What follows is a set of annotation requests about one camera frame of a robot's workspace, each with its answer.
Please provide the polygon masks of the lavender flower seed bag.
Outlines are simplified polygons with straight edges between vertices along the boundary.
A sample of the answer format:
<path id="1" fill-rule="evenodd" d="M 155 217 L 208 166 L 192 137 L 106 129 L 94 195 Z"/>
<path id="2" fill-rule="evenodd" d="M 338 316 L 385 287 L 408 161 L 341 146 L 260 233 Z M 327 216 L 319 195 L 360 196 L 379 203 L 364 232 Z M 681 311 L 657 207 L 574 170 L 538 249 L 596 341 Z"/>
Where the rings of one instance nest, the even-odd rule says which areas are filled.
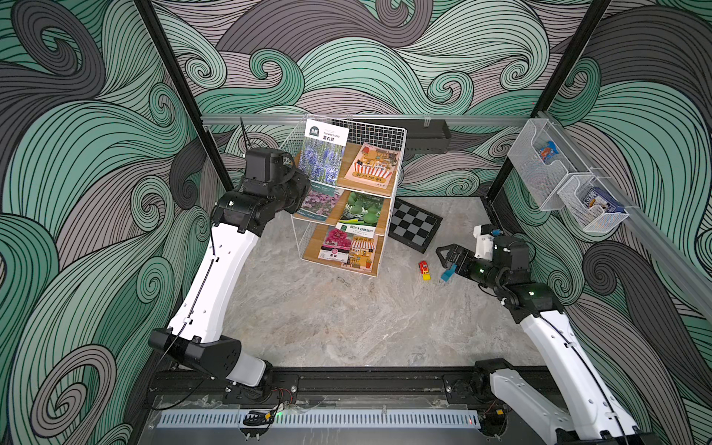
<path id="1" fill-rule="evenodd" d="M 299 168 L 312 181 L 336 185 L 348 143 L 347 127 L 307 119 Z"/>

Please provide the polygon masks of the pink cosmos flower seed bag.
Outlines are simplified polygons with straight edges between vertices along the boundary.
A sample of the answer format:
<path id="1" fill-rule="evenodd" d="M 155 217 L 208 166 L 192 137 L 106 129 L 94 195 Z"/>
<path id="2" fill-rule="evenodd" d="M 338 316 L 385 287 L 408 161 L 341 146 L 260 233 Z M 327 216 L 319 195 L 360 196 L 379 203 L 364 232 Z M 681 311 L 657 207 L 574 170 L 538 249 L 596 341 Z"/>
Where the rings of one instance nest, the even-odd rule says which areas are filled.
<path id="1" fill-rule="evenodd" d="M 311 190 L 297 213 L 302 217 L 324 222 L 337 206 L 343 192 L 339 187 L 312 183 Z"/>

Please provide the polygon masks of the striped awning shop seed bag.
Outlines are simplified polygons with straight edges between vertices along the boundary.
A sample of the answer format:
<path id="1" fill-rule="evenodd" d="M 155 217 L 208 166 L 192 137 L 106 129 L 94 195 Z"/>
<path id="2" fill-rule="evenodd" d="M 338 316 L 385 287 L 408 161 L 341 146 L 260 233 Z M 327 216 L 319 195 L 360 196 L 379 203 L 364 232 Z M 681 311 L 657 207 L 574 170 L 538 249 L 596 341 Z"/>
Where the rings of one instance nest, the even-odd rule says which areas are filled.
<path id="1" fill-rule="evenodd" d="M 354 237 L 350 245 L 350 252 L 342 268 L 362 273 L 372 272 L 376 257 L 376 239 L 368 237 Z"/>

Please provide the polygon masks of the green vegetable seed bag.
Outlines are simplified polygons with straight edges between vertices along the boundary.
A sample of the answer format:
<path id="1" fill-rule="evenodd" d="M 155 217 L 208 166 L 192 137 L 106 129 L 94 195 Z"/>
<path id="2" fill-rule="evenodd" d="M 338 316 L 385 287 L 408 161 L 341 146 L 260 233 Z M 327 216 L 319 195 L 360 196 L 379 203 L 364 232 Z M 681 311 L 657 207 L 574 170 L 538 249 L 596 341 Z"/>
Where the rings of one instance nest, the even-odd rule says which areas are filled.
<path id="1" fill-rule="evenodd" d="M 374 238 L 385 198 L 354 191 L 346 195 L 335 228 L 358 237 Z"/>

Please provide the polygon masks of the magenta flower seed bag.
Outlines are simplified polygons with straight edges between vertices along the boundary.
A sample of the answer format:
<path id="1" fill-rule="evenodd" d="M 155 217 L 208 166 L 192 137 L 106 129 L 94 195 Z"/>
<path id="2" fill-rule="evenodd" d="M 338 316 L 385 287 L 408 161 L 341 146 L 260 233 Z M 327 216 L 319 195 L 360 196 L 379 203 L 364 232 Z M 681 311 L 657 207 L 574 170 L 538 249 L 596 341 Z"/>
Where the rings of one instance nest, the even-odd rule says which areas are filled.
<path id="1" fill-rule="evenodd" d="M 351 249 L 352 235 L 337 228 L 330 228 L 319 248 L 318 258 L 324 261 L 346 263 Z"/>

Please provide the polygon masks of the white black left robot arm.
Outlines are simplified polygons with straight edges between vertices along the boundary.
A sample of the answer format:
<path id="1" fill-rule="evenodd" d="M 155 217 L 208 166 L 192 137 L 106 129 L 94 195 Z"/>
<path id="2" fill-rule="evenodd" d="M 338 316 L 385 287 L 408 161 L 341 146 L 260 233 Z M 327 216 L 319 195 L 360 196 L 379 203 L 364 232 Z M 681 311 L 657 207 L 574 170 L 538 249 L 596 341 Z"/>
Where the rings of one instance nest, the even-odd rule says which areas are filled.
<path id="1" fill-rule="evenodd" d="M 187 296 L 165 328 L 148 344 L 176 363 L 209 378 L 248 388 L 265 386 L 270 366 L 223 333 L 224 317 L 239 275 L 265 227 L 280 212 L 296 213 L 311 181 L 293 156 L 274 148 L 247 151 L 238 187 L 215 204 L 209 246 Z"/>

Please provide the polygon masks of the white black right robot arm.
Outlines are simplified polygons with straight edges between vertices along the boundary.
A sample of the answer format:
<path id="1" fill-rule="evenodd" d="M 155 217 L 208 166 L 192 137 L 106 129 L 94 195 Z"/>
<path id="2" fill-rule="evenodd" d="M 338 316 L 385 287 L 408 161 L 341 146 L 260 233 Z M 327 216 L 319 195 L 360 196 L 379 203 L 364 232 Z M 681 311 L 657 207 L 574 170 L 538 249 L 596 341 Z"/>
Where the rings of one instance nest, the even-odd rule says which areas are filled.
<path id="1" fill-rule="evenodd" d="M 489 224 L 477 227 L 476 248 L 436 250 L 448 276 L 462 276 L 509 311 L 538 349 L 558 388 L 560 408 L 503 359 L 476 365 L 473 389 L 508 405 L 547 444 L 656 444 L 622 407 L 582 350 L 556 293 L 531 277 L 530 247 Z"/>

